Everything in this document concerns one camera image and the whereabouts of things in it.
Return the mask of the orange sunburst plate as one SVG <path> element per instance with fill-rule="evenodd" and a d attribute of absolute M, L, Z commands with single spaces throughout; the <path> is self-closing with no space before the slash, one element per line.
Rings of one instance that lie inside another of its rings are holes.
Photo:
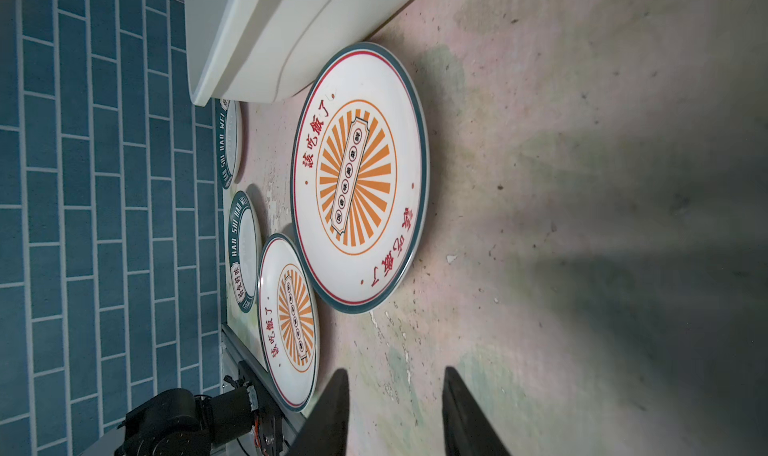
<path fill-rule="evenodd" d="M 298 119 L 290 207 L 304 269 L 335 310 L 374 309 L 404 280 L 425 224 L 429 157 L 423 106 L 395 55 L 370 42 L 334 55 Z"/>
<path fill-rule="evenodd" d="M 297 250 L 283 234 L 270 236 L 257 280 L 258 329 L 277 399 L 301 412 L 314 393 L 319 366 L 319 317 Z"/>

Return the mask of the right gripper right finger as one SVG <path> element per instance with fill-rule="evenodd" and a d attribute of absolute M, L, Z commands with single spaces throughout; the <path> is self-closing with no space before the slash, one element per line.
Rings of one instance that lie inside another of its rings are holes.
<path fill-rule="evenodd" d="M 511 455 L 451 366 L 444 373 L 442 419 L 446 455 Z"/>

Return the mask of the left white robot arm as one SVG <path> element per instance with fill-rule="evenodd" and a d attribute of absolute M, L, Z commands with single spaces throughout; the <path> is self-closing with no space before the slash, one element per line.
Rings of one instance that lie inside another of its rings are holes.
<path fill-rule="evenodd" d="M 116 455 L 208 455 L 215 448 L 252 433 L 259 455 L 285 448 L 283 414 L 256 372 L 244 361 L 233 389 L 218 396 L 166 390 L 130 411 Z"/>

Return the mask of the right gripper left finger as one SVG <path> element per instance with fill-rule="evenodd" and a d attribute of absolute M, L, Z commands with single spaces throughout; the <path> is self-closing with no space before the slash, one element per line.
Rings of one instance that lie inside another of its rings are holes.
<path fill-rule="evenodd" d="M 350 415 L 350 388 L 346 369 L 337 369 L 315 404 L 288 456 L 345 455 Z"/>

